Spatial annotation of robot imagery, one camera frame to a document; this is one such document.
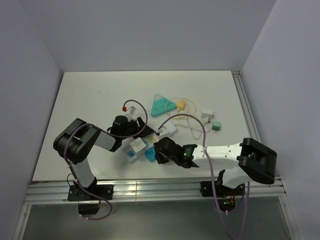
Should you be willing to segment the yellow charger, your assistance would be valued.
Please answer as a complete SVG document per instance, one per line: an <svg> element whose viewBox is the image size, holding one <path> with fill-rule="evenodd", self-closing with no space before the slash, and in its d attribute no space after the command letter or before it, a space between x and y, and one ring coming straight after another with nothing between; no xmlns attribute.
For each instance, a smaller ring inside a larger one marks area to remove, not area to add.
<svg viewBox="0 0 320 240"><path fill-rule="evenodd" d="M180 101L178 101L178 102L176 103L176 108L177 108L178 110L184 110L184 109L185 109L185 106L186 106L186 103L185 103L184 101L182 101L182 100L180 100Z"/></svg>

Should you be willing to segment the white charger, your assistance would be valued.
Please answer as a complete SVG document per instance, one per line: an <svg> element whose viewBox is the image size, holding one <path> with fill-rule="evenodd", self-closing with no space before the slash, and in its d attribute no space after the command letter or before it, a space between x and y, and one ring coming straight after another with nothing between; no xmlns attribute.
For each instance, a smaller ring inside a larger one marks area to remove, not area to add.
<svg viewBox="0 0 320 240"><path fill-rule="evenodd" d="M200 118L201 118L201 121L204 123L204 124L209 124L211 123L212 119L214 118L214 111L211 110L211 109L203 109L201 111L201 115L200 115Z"/></svg>

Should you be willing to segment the blue plug adapter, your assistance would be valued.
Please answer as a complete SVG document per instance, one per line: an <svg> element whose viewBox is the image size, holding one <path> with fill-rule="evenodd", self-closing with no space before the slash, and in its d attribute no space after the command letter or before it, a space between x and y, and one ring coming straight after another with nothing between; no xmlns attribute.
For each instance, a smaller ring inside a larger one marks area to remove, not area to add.
<svg viewBox="0 0 320 240"><path fill-rule="evenodd" d="M150 149L148 149L145 153L144 153L146 159L152 163L156 160L156 151L155 151L155 148L152 147Z"/></svg>

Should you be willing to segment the teal triangular socket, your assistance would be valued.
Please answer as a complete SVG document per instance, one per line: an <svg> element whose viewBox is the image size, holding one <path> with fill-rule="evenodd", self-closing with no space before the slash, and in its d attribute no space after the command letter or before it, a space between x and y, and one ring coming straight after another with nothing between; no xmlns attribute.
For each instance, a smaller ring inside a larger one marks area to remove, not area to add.
<svg viewBox="0 0 320 240"><path fill-rule="evenodd" d="M156 118L170 111L173 111L175 109L176 109L176 104L174 102L156 93L154 95L150 114L153 118Z"/></svg>

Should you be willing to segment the white cube socket adapter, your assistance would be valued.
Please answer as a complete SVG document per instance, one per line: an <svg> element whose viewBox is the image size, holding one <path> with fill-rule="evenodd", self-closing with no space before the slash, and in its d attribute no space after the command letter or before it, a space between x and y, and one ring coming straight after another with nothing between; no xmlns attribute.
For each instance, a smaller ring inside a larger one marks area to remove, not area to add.
<svg viewBox="0 0 320 240"><path fill-rule="evenodd" d="M146 148L146 144L141 138L134 139L129 145L135 153L138 153Z"/></svg>

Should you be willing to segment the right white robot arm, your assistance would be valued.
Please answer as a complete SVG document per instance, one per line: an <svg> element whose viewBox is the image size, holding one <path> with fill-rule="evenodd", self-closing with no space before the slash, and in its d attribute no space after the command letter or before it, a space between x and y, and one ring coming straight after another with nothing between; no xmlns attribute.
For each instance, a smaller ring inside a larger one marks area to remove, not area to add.
<svg viewBox="0 0 320 240"><path fill-rule="evenodd" d="M204 147L199 144L180 146L164 137L153 147L158 164L173 162L185 169L208 165L211 171L215 166L223 167L216 183L222 195L250 181L263 185L275 182L277 153L253 138L246 137L232 145Z"/></svg>

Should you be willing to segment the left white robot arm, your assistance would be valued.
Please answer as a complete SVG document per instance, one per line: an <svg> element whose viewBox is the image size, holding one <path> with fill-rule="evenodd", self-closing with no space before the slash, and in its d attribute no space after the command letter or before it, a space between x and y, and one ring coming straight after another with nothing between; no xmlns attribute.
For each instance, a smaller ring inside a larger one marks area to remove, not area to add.
<svg viewBox="0 0 320 240"><path fill-rule="evenodd" d="M113 153L127 138L144 138L154 133L141 117L129 119L128 116L118 115L106 131L77 118L56 137L53 149L60 157L65 158L71 174L81 184L79 194L86 200L91 200L98 193L97 178L88 162L93 146Z"/></svg>

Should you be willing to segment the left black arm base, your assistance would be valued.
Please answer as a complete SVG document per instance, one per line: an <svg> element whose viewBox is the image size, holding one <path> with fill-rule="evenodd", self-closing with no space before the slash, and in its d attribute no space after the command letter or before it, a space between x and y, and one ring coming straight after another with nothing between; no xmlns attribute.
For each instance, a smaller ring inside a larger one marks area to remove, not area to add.
<svg viewBox="0 0 320 240"><path fill-rule="evenodd" d="M74 184L69 187L67 201L78 203L77 209L80 217L97 221L107 218L112 213L113 206L110 200L113 198L113 193L113 184L98 184L93 188L93 193L91 194L83 191L78 185ZM104 216L94 217L100 210L102 202L109 205L108 213Z"/></svg>

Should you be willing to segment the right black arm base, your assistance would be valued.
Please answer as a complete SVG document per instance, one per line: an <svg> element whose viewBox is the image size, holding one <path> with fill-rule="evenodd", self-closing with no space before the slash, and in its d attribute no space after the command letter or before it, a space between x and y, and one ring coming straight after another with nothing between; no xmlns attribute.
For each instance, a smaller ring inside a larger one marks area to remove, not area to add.
<svg viewBox="0 0 320 240"><path fill-rule="evenodd" d="M222 212L231 212L236 209L237 201L236 197L241 196L239 204L242 203L245 196L245 184L241 184L238 187L231 189L218 184L218 181L214 181L216 196L218 198L218 204ZM214 197L212 182L201 181L200 182L200 194L204 198Z"/></svg>

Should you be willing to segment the white colourful power strip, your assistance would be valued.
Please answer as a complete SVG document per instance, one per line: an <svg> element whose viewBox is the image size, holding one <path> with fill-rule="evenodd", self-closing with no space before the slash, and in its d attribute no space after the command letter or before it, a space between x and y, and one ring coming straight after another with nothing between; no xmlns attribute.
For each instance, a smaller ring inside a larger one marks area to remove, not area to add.
<svg viewBox="0 0 320 240"><path fill-rule="evenodd" d="M166 136L166 137L171 137L173 134L175 134L178 131L177 127L171 121L168 121L167 123L165 123L164 126L167 127L167 129L170 131L170 136ZM123 158L131 164L136 162L141 157L145 157L145 152L150 148L154 147L154 143L158 142L163 137L158 137L156 133L153 133L146 137L138 137L138 138L141 138L146 144L146 147L143 150L141 150L138 153L135 153L130 146L130 143L133 140L122 150Z"/></svg>

